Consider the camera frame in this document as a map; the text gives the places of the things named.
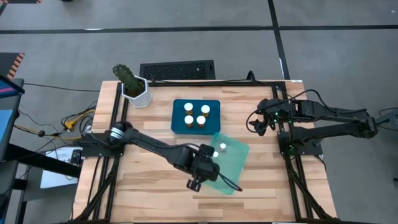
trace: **cactus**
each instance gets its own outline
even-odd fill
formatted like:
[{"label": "cactus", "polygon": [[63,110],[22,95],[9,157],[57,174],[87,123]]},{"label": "cactus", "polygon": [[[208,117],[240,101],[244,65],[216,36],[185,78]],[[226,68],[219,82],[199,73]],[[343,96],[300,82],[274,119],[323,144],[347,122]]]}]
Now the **cactus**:
[{"label": "cactus", "polygon": [[126,87],[126,93],[129,96],[136,97],[144,91],[144,84],[135,78],[129,67],[122,64],[116,64],[112,68],[112,71],[114,75],[122,81]]}]

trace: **wooden table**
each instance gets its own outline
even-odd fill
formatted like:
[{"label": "wooden table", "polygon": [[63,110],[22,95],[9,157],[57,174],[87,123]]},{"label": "wooden table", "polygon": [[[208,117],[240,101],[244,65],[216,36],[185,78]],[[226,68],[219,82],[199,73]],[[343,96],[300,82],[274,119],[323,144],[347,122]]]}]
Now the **wooden table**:
[{"label": "wooden table", "polygon": [[[117,82],[103,82],[95,112],[93,131],[109,128]],[[304,90],[302,82],[286,81],[288,94]],[[243,192],[223,195],[203,185],[199,193],[186,188],[190,176],[174,169],[166,160],[137,146],[126,146],[122,156],[113,202],[111,222],[271,222],[294,221],[285,162],[280,155],[277,131],[263,137],[250,133],[245,121],[264,98],[272,98],[270,87],[152,87],[153,100],[148,108],[129,106],[127,120],[140,132],[169,144],[185,142],[209,144],[211,136],[181,136],[170,129],[173,100],[206,99],[221,102],[221,132],[250,146],[239,185]],[[119,104],[118,120],[123,99]],[[313,124],[301,124],[308,128]],[[313,156],[302,156],[309,191],[330,215],[335,216],[323,164]],[[85,208],[97,158],[86,159],[81,171],[74,203],[74,216]],[[98,186],[101,163],[93,187]],[[303,198],[298,190],[302,216]],[[99,217],[104,217],[103,197]]]}]

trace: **green plastic tray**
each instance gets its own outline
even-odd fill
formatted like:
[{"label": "green plastic tray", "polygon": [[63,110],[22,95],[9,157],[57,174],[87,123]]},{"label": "green plastic tray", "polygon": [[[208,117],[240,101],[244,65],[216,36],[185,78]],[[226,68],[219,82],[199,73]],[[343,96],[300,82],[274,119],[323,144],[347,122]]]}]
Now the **green plastic tray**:
[{"label": "green plastic tray", "polygon": [[[220,144],[226,144],[224,152],[220,148]],[[223,134],[216,133],[211,141],[218,157],[213,157],[213,161],[220,166],[220,173],[239,185],[239,176],[242,173],[244,162],[249,153],[249,146],[243,142],[231,139]],[[223,192],[226,195],[234,193],[234,189],[226,185],[226,183],[218,177],[215,182],[205,181],[204,184]]]}]

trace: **vial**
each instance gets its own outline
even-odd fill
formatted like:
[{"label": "vial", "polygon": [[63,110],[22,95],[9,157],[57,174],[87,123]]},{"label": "vial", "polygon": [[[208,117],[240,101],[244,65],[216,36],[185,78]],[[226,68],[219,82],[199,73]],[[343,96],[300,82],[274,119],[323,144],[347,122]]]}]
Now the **vial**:
[{"label": "vial", "polygon": [[221,152],[225,152],[225,149],[226,149],[226,144],[225,143],[221,143],[220,144],[220,151]]},{"label": "vial", "polygon": [[206,118],[204,116],[199,116],[197,118],[197,123],[198,123],[199,128],[205,127]]},{"label": "vial", "polygon": [[187,115],[192,115],[192,114],[193,114],[193,111],[192,111],[193,105],[192,105],[191,103],[186,103],[186,104],[184,105],[184,109],[185,109],[185,113],[186,113]]},{"label": "vial", "polygon": [[202,107],[201,107],[201,114],[202,114],[202,116],[204,116],[204,117],[208,117],[209,116],[209,112],[210,112],[210,107],[209,106],[207,106],[207,105],[203,105]]},{"label": "vial", "polygon": [[188,128],[193,127],[193,116],[191,116],[191,115],[185,116],[184,121]]}]

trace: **concrete floor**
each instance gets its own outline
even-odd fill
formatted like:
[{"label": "concrete floor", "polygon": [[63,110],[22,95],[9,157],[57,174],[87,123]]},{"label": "concrete floor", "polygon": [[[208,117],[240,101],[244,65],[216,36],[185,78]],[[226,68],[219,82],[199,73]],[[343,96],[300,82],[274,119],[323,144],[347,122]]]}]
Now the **concrete floor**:
[{"label": "concrete floor", "polygon": [[[280,26],[398,24],[397,1],[277,0],[275,8]],[[267,1],[44,0],[9,4],[0,17],[0,30],[231,25],[272,25]],[[373,116],[398,105],[398,30],[301,30],[281,35],[291,79],[318,90],[329,105],[367,108]],[[0,35],[0,52],[25,53],[17,77],[26,82],[91,90],[99,89],[103,80],[115,79],[111,67],[116,62],[137,74],[140,63],[214,60],[217,79],[244,78],[249,70],[258,79],[282,79],[273,31]],[[21,110],[58,127],[60,118],[98,97],[33,86],[25,90]],[[17,124],[36,128],[23,116]],[[398,189],[392,182],[398,176],[395,137],[381,130],[370,140],[347,137],[322,144],[342,220],[398,220]],[[12,142],[35,149],[45,139],[14,131]],[[18,192],[12,197],[10,208],[15,208]],[[25,223],[68,220],[73,197],[59,192],[29,202]],[[13,212],[9,209],[6,223],[13,223]]]}]

